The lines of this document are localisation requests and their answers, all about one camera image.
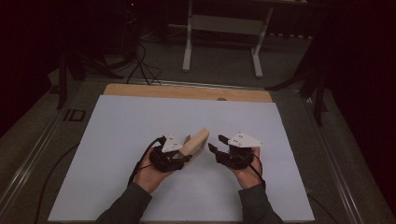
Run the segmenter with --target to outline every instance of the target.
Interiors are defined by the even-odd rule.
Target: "white board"
[[[314,220],[282,120],[273,103],[246,103],[102,95],[92,113],[49,221],[96,220],[126,189],[135,164],[157,137],[181,140],[203,127],[207,143],[247,133],[264,142],[263,177],[274,210],[285,221]],[[214,155],[204,151],[153,192],[142,221],[241,221],[240,187]]]

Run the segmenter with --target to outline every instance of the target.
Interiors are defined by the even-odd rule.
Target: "person's left hand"
[[[158,186],[160,186],[161,182],[163,182],[167,176],[173,173],[163,173],[151,165],[149,154],[152,150],[153,147],[148,151],[139,168],[147,167],[138,170],[134,178],[134,182],[148,193],[152,193],[156,188],[158,188]]]

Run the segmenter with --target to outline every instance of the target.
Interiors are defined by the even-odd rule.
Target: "person's right hand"
[[[260,157],[260,148],[253,147],[252,150],[253,154],[256,157],[254,157],[251,165],[257,170],[257,172],[260,172],[262,170],[260,161],[258,159]],[[259,185],[262,182],[261,177],[254,173],[254,171],[250,167],[242,170],[230,170],[233,171],[233,174],[236,176],[236,179],[238,180],[239,185],[242,187],[242,189],[250,189],[251,187]]]

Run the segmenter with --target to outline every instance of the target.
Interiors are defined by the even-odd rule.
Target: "sleeve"
[[[284,223],[274,212],[262,185],[239,190],[244,224]]]
[[[128,189],[111,204],[110,208],[96,219],[95,223],[137,224],[149,205],[151,198],[151,195],[140,188],[140,186],[136,183],[131,183]]]

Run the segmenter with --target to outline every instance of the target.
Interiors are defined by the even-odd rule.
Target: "gray floor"
[[[309,40],[284,40],[269,36],[260,53],[264,78],[254,77],[248,49],[210,48],[201,42],[194,44],[189,73],[181,71],[184,46],[178,40],[168,43],[142,41],[147,49],[145,63],[161,68],[158,77],[163,85],[221,85],[231,88],[263,89],[291,77],[301,60]],[[132,64],[119,75],[127,77]],[[142,83],[140,72],[133,83]],[[70,81],[69,101],[64,110],[57,111],[56,95],[46,94],[35,106],[0,139],[0,190],[4,192],[28,153],[37,141],[45,149],[35,169],[27,179],[2,223],[32,223],[44,181],[50,168],[78,143],[88,124],[97,98],[111,82],[125,82],[98,77],[91,72],[84,82]],[[290,140],[304,185],[339,223],[396,223],[362,158],[359,148],[340,114],[329,91],[325,94],[328,112],[322,114],[324,127],[319,128],[312,118],[311,104],[298,95],[297,83],[283,91],[271,92]],[[62,121],[66,109],[87,111],[82,122]],[[46,130],[52,120],[60,119],[52,132]],[[74,152],[57,166],[46,188],[39,223],[46,219],[62,185]],[[316,221],[333,223],[329,215],[310,201]]]

